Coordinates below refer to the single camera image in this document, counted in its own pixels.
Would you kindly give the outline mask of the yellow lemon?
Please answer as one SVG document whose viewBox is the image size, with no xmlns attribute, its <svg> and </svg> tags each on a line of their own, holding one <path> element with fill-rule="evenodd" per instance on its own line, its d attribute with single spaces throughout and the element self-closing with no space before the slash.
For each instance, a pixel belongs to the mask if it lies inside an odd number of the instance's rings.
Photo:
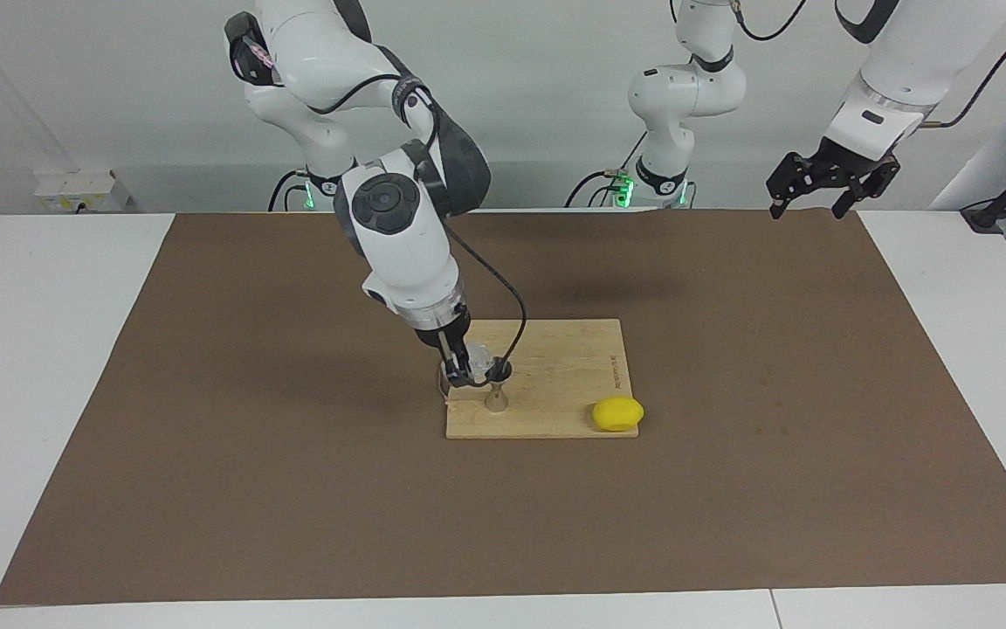
<svg viewBox="0 0 1006 629">
<path fill-rule="evenodd" d="M 634 397 L 608 397 L 592 406 L 591 417 L 602 432 L 634 432 L 645 418 L 645 409 Z"/>
</svg>

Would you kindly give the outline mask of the steel double jigger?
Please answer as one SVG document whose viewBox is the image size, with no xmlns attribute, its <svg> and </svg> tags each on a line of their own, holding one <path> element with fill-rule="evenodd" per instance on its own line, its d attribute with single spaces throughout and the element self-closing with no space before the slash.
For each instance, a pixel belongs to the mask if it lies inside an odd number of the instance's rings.
<svg viewBox="0 0 1006 629">
<path fill-rule="evenodd" d="M 513 368 L 510 362 L 503 357 L 495 357 L 492 366 L 486 372 L 488 394 L 486 397 L 486 409 L 492 413 L 505 411 L 508 407 L 508 398 L 503 390 L 507 379 L 511 377 Z"/>
</svg>

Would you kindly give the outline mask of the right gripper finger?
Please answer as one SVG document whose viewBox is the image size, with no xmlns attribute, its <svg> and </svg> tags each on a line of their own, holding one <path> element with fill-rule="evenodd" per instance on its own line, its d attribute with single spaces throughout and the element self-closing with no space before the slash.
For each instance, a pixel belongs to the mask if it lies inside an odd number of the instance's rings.
<svg viewBox="0 0 1006 629">
<path fill-rule="evenodd" d="M 442 375 L 443 389 L 462 389 L 462 387 L 472 387 L 478 385 L 478 378 L 472 373 L 472 363 L 470 350 L 466 345 L 455 347 L 443 346 L 439 350 L 442 356 L 440 363 L 440 375 Z"/>
</svg>

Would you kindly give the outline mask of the brown paper table mat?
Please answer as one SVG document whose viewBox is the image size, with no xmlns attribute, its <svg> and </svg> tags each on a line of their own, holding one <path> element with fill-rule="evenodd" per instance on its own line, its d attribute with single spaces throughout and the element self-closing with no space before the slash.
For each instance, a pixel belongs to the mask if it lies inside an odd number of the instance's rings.
<svg viewBox="0 0 1006 629">
<path fill-rule="evenodd" d="M 479 214 L 637 438 L 448 439 L 334 218 L 173 220 L 0 605 L 1006 583 L 1006 470 L 861 220 Z"/>
</svg>

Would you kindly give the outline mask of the white socket box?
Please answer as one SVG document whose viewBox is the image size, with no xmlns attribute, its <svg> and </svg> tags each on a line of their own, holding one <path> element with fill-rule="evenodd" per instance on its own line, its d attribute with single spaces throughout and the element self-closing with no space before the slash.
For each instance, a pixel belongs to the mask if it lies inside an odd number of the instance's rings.
<svg viewBox="0 0 1006 629">
<path fill-rule="evenodd" d="M 39 174 L 33 198 L 51 212 L 123 212 L 132 198 L 109 170 Z"/>
</svg>

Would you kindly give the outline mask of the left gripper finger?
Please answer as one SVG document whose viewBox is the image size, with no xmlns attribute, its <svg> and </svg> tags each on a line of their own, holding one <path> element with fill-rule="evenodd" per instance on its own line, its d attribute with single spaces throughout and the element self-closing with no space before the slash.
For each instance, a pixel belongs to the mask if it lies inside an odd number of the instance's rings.
<svg viewBox="0 0 1006 629">
<path fill-rule="evenodd" d="M 866 176 L 849 174 L 845 178 L 843 194 L 833 204 L 834 218 L 842 219 L 854 204 L 881 196 L 898 173 L 898 162 L 886 162 L 879 164 Z"/>
<path fill-rule="evenodd" d="M 797 152 L 784 156 L 767 179 L 771 218 L 782 218 L 791 202 L 819 190 L 822 180 L 823 161 L 814 156 L 800 156 Z"/>
</svg>

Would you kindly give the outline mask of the bamboo cutting board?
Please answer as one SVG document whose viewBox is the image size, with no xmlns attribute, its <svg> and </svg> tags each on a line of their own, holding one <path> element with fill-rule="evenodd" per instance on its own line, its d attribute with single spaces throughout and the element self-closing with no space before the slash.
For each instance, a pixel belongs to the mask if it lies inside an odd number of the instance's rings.
<svg viewBox="0 0 1006 629">
<path fill-rule="evenodd" d="M 505 411 L 486 409 L 490 387 L 450 389 L 444 403 L 448 439 L 632 439 L 602 432 L 592 406 L 632 397 L 630 364 L 618 319 L 528 320 L 508 362 Z"/>
</svg>

